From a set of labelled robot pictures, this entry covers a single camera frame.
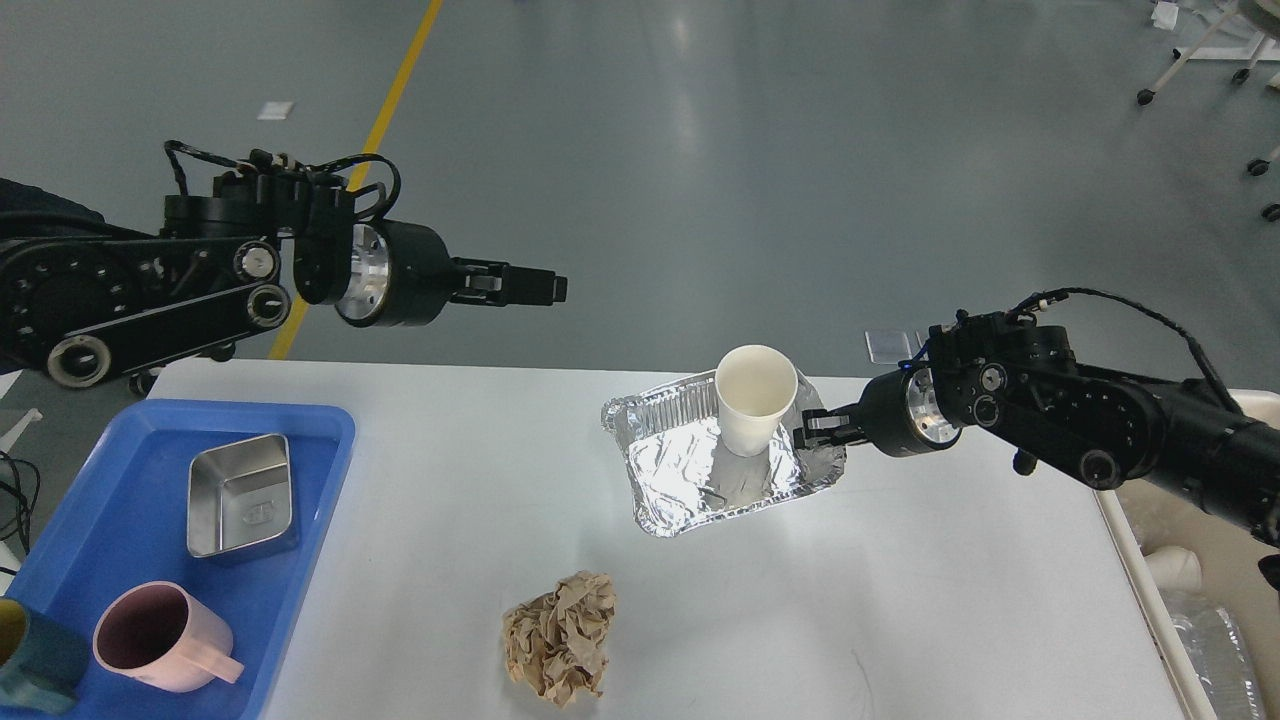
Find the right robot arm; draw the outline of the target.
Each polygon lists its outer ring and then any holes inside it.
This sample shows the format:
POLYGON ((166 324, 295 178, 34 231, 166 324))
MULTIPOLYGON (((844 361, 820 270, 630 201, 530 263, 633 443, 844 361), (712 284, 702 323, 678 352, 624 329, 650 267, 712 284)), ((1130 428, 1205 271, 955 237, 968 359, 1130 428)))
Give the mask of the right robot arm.
POLYGON ((1065 328, 1037 320, 1074 295, 1066 287, 1009 310, 957 310, 855 404, 804 411, 794 446, 872 445, 911 457, 950 448, 973 427, 1014 447, 1018 474, 1044 462, 1096 491, 1143 479, 1276 547, 1276 428, 1245 414, 1184 327, 1142 304, 1138 313, 1185 342, 1197 377, 1080 364, 1065 328))

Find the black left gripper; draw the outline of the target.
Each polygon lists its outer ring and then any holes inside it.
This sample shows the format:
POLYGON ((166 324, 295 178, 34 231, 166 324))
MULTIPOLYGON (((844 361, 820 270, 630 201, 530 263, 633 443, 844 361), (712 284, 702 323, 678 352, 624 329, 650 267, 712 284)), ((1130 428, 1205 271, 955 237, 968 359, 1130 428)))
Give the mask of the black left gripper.
POLYGON ((353 228, 349 282, 335 311, 356 328, 426 325, 452 304, 552 306, 568 278, 552 270, 449 255, 426 225, 379 220, 353 228))

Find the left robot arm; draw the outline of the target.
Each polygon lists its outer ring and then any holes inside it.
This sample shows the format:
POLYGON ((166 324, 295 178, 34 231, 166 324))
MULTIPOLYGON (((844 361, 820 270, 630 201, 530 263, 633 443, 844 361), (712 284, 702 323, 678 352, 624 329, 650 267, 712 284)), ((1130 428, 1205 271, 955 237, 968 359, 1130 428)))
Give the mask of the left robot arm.
POLYGON ((419 327, 449 304, 553 306, 552 270, 458 258, 431 228, 388 218, 402 178, 378 152, 319 164, 232 159, 170 140, 177 191, 155 234, 3 182, 3 372, 65 389, 145 375, 186 357, 232 359, 284 325, 296 300, 355 328, 419 327))

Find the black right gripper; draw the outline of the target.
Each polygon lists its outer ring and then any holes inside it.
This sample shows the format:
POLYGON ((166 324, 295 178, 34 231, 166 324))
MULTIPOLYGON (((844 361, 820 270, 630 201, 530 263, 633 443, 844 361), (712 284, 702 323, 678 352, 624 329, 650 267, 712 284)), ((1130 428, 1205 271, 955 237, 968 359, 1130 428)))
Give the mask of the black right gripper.
POLYGON ((963 433, 943 415, 927 366, 878 375, 859 406, 806 409, 801 419, 796 451, 870 443, 891 457, 911 457, 951 448, 963 433))

